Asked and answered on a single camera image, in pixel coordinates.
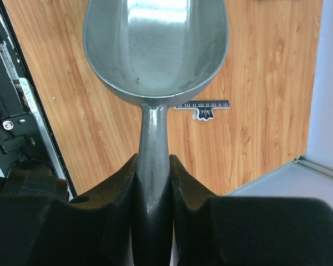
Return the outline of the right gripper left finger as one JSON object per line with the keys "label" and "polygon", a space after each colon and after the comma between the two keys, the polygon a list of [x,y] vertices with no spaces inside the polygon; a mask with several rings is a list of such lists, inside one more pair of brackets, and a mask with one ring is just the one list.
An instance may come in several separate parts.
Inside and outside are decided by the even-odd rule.
{"label": "right gripper left finger", "polygon": [[0,177],[0,265],[132,265],[137,156],[69,199],[65,180],[14,169]]}

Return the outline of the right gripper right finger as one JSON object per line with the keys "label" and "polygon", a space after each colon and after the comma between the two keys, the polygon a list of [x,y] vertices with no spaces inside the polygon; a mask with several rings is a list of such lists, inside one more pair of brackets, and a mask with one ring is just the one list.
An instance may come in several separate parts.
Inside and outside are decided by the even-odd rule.
{"label": "right gripper right finger", "polygon": [[218,196],[170,157],[179,265],[333,265],[333,209],[300,197]]}

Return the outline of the piano pattern bag clip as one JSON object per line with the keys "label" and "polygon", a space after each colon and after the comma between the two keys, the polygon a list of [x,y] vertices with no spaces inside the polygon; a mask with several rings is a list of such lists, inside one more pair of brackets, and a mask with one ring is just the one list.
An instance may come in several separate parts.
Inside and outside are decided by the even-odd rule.
{"label": "piano pattern bag clip", "polygon": [[198,121],[214,119],[214,109],[229,109],[230,100],[193,99],[174,107],[175,110],[193,110],[192,118]]}

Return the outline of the grey metal scoop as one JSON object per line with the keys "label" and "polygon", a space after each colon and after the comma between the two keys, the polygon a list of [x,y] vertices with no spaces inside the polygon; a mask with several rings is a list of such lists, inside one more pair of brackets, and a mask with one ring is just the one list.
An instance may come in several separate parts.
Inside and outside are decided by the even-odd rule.
{"label": "grey metal scoop", "polygon": [[169,265],[173,242],[168,110],[199,95],[224,64],[224,1],[89,1],[83,49],[100,82],[142,111],[134,181],[134,265]]}

